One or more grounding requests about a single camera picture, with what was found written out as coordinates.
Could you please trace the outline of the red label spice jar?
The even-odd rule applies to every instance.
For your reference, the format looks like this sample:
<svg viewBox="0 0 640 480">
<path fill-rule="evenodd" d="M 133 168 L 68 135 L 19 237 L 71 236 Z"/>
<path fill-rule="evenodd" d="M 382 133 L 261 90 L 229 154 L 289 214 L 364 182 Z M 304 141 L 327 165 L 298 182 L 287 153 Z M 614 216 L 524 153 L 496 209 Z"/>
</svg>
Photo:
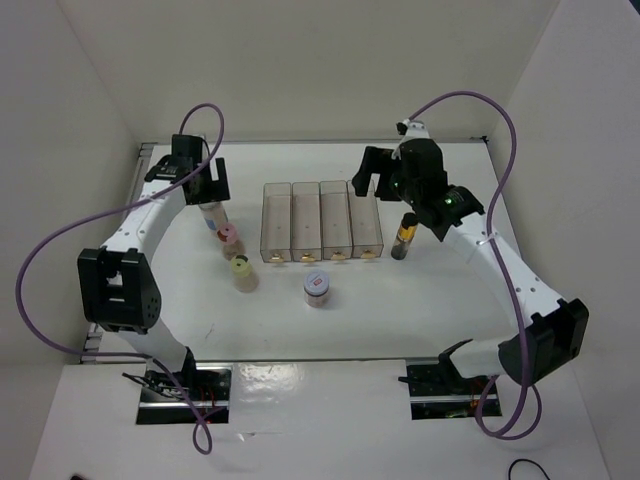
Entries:
<svg viewBox="0 0 640 480">
<path fill-rule="evenodd" d="M 313 308 L 321 308 L 329 298 L 329 276 L 322 270 L 312 270 L 303 281 L 306 303 Z"/>
</svg>

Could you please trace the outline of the yellow cap spice bottle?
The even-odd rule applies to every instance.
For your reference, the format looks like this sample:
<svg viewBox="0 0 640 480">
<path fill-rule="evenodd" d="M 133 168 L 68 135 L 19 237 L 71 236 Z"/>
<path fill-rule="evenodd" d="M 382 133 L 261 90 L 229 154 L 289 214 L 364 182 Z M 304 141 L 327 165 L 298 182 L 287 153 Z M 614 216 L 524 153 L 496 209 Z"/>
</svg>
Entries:
<svg viewBox="0 0 640 480">
<path fill-rule="evenodd" d="M 259 279 L 246 255 L 235 255 L 230 259 L 230 268 L 235 288 L 242 293 L 253 292 Z"/>
</svg>

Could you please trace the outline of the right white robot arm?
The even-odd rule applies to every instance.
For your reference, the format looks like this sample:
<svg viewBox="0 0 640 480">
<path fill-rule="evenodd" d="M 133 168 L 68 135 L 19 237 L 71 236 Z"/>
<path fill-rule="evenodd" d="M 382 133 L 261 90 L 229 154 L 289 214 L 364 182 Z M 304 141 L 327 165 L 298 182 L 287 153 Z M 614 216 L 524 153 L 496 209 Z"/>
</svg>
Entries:
<svg viewBox="0 0 640 480">
<path fill-rule="evenodd" d="M 558 370 L 580 353 L 589 310 L 546 285 L 488 226 L 482 203 L 466 187 L 449 182 L 443 153 L 431 139 L 411 139 L 395 149 L 368 146 L 351 183 L 359 197 L 372 176 L 375 195 L 403 201 L 420 225 L 459 254 L 492 292 L 513 325 L 511 338 L 467 339 L 442 352 L 438 381 L 450 393 L 478 376 L 506 375 L 526 387 Z"/>
</svg>

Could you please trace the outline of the black cap yellow bottle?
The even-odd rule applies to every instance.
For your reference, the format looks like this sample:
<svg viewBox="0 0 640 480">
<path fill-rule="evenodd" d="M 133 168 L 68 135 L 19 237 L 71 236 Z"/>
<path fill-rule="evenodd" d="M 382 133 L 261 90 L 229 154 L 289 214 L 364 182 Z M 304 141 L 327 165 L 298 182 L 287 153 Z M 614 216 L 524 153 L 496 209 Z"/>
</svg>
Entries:
<svg viewBox="0 0 640 480">
<path fill-rule="evenodd" d="M 418 224 L 418 217 L 415 213 L 407 212 L 403 215 L 391 248 L 390 255 L 394 260 L 404 260 L 406 258 Z"/>
</svg>

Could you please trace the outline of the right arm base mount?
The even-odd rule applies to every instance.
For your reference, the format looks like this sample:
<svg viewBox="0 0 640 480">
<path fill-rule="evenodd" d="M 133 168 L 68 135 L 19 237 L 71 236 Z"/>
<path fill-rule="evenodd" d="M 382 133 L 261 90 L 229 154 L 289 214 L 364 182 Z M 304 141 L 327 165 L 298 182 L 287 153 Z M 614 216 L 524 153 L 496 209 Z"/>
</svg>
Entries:
<svg viewBox="0 0 640 480">
<path fill-rule="evenodd" d="M 425 362 L 407 363 L 397 380 L 407 387 L 414 421 L 472 418 L 489 382 L 478 376 L 449 384 L 439 365 Z"/>
</svg>

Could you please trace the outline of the pink cap spice bottle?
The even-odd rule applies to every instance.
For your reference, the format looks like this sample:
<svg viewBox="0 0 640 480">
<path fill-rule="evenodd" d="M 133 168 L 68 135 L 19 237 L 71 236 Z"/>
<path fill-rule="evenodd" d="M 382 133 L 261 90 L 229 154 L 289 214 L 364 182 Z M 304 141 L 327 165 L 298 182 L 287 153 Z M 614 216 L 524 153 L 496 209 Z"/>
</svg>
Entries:
<svg viewBox="0 0 640 480">
<path fill-rule="evenodd" d="M 222 244 L 222 254 L 226 260 L 246 253 L 236 227 L 231 223 L 221 224 L 216 233 Z"/>
</svg>

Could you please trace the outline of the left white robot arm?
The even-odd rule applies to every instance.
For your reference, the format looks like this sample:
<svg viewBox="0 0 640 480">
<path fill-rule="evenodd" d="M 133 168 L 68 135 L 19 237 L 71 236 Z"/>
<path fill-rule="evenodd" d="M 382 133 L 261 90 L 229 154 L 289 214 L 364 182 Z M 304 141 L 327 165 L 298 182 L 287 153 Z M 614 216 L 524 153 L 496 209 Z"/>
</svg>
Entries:
<svg viewBox="0 0 640 480">
<path fill-rule="evenodd" d="M 184 400 L 212 388 L 216 375 L 200 370 L 192 351 L 161 318 L 162 297 L 151 270 L 157 247 L 174 218 L 189 205 L 229 199 L 225 163 L 205 162 L 206 141 L 175 134 L 171 151 L 144 177 L 139 197 L 118 230 L 77 260 L 84 315 L 143 355 L 150 371 L 143 385 Z"/>
</svg>

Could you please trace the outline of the blue label spice bottle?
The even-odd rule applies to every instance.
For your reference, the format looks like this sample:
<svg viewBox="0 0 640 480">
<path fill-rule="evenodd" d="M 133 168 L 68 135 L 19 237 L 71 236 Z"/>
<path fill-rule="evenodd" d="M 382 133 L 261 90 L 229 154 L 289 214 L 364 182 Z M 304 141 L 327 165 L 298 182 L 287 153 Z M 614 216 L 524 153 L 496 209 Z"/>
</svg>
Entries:
<svg viewBox="0 0 640 480">
<path fill-rule="evenodd" d="M 214 201 L 199 205 L 206 226 L 216 233 L 220 226 L 228 222 L 228 216 L 222 202 Z"/>
</svg>

